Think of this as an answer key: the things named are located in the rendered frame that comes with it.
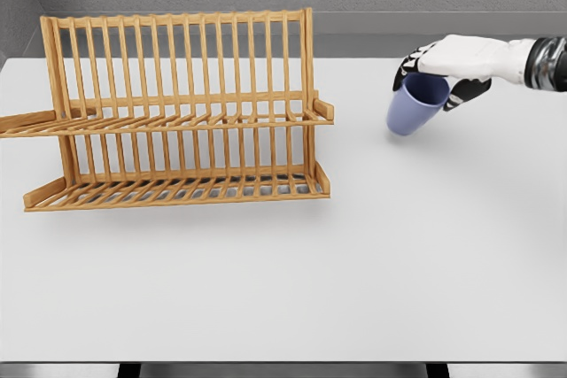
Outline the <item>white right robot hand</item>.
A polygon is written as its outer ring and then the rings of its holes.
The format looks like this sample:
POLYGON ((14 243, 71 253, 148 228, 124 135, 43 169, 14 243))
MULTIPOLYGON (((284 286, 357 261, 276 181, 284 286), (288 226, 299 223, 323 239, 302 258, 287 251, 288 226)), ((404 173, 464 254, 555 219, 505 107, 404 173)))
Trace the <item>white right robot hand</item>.
POLYGON ((458 82, 443 106, 443 110, 448 112, 485 93, 491 88, 493 77, 512 83, 523 82, 523 65, 523 62, 515 60, 506 42, 448 35, 408 54, 398 68, 392 89, 398 90, 411 73, 455 77, 458 82))

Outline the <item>blue plastic cup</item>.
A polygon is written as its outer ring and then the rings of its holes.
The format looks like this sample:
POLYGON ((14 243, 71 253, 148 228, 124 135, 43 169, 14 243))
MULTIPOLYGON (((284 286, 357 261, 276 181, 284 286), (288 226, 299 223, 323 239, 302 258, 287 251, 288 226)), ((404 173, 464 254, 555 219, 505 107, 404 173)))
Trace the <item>blue plastic cup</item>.
POLYGON ((450 94, 445 77, 410 73, 394 93, 386 124, 396 135, 411 135, 442 108, 450 94))

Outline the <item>wooden two-tier dish rack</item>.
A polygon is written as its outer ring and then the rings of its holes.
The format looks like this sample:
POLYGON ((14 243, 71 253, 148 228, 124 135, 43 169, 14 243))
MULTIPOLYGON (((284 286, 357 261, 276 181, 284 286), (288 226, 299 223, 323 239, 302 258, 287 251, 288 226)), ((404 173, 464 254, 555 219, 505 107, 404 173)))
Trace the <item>wooden two-tier dish rack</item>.
POLYGON ((327 198, 313 13, 41 19, 52 107, 0 138, 54 136, 63 174, 30 212, 327 198))

